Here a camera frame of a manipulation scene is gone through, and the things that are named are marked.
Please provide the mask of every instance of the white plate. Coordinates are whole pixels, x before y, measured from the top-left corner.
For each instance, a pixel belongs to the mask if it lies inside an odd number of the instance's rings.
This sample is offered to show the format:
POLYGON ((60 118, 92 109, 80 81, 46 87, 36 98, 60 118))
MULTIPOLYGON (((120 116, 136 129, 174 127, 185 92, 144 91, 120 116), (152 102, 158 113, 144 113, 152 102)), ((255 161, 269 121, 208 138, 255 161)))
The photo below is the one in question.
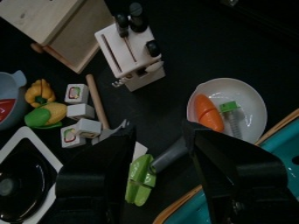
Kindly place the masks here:
MULTIPOLYGON (((206 95, 218 110, 221 103, 236 102, 240 106, 234 112, 241 139, 253 144, 267 126, 267 107, 257 91, 245 82, 230 78, 218 78, 201 83, 188 101, 186 119, 190 122, 197 122, 193 109, 193 99, 197 94, 206 95)), ((222 121, 222 133, 232 136, 229 122, 224 117, 222 121)))

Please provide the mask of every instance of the stove burner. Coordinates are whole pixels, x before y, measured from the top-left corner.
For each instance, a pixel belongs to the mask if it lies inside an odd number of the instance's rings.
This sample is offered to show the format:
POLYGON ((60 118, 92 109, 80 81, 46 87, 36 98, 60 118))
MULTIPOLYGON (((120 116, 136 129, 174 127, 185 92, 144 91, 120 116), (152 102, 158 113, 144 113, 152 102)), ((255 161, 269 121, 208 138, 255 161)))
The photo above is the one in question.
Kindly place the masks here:
POLYGON ((38 210, 52 187, 52 168, 28 139, 0 164, 0 219, 21 222, 38 210))

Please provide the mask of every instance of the wooden stick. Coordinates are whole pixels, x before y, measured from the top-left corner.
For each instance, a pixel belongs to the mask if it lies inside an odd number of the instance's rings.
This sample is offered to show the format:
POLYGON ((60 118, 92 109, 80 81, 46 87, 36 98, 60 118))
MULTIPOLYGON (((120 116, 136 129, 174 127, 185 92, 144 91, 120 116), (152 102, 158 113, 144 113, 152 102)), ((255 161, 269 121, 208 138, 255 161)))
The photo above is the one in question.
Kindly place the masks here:
POLYGON ((296 109, 271 130, 259 138, 256 145, 261 144, 295 118, 299 117, 299 109, 296 109))
POLYGON ((106 119, 106 115, 105 115, 105 111, 102 108, 102 104, 101 104, 101 100, 98 98, 98 91, 97 91, 97 86, 96 86, 96 82, 93 79, 93 75, 89 73, 86 75, 86 82, 88 82, 88 91, 90 94, 90 98, 93 101, 93 106, 94 106, 94 110, 97 113, 97 119, 102 124, 102 130, 108 129, 108 119, 106 119))

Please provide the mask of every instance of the gray bowl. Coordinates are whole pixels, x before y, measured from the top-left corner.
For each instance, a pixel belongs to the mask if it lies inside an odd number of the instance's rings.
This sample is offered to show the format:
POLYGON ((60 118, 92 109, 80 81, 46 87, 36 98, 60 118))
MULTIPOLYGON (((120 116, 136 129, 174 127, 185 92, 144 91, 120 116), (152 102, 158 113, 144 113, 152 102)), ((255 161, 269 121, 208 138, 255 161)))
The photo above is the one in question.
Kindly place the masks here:
POLYGON ((0 122, 0 130, 12 128, 24 119, 29 105, 24 99, 25 84, 26 79, 21 71, 12 74, 0 72, 0 100, 14 99, 10 113, 0 122))

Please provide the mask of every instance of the toy carrot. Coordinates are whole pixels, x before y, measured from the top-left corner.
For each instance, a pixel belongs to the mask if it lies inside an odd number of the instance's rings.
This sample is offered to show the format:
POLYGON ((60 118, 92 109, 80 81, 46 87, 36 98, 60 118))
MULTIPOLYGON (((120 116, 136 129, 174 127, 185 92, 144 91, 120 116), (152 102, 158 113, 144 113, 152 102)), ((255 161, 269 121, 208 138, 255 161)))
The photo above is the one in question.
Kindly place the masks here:
POLYGON ((204 94, 197 94, 193 105, 198 123, 212 130, 221 132, 224 130, 224 123, 210 99, 204 94))

